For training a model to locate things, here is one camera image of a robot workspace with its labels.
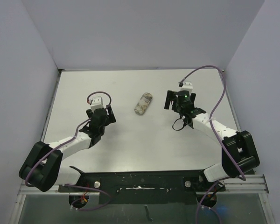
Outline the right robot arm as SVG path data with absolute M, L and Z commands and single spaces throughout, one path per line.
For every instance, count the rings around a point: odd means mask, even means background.
M 195 107 L 196 95 L 189 91 L 167 91 L 164 109 L 172 106 L 172 111 L 179 114 L 183 127 L 189 126 L 204 133 L 221 147 L 221 162 L 206 168 L 198 179 L 199 187 L 208 191 L 215 186 L 215 181 L 224 178 L 241 177 L 260 165 L 260 159 L 248 131 L 236 131 L 221 124 L 208 113 Z

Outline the map print glasses case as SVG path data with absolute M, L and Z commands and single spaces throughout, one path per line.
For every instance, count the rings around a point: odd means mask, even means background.
M 153 99 L 152 94 L 150 94 L 148 92 L 143 93 L 134 108 L 134 112 L 137 115 L 143 115 L 145 113 L 145 111 L 147 110 L 149 104 L 151 103 L 152 99 Z

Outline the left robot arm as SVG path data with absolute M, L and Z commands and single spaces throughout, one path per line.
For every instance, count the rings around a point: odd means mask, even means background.
M 76 192 L 85 188 L 86 180 L 80 173 L 61 171 L 62 160 L 95 146 L 105 134 L 105 127 L 116 119 L 110 105 L 94 111 L 87 110 L 89 118 L 79 124 L 73 136 L 52 142 L 35 143 L 19 170 L 19 177 L 30 187 L 46 192 L 55 184 L 66 184 Z

